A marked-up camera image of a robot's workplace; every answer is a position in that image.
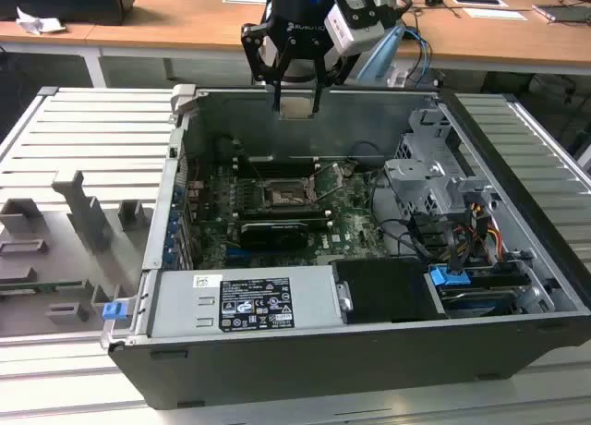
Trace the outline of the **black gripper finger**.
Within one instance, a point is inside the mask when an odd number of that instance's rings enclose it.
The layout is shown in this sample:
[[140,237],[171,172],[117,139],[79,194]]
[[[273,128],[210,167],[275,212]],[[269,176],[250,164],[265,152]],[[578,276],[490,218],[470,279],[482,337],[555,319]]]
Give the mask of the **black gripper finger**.
[[358,55],[337,55],[336,62],[331,67],[326,68],[325,55],[334,48],[332,39],[324,37],[312,42],[311,55],[313,56],[312,61],[316,78],[312,113],[315,114],[320,109],[322,92],[333,85],[344,84],[358,60]]
[[[263,80],[273,87],[274,112],[280,110],[282,81],[296,52],[296,40],[284,25],[284,22],[267,22],[259,25],[245,24],[241,28],[241,43],[253,78]],[[271,65],[266,64],[259,52],[265,38],[268,38],[276,49]]]

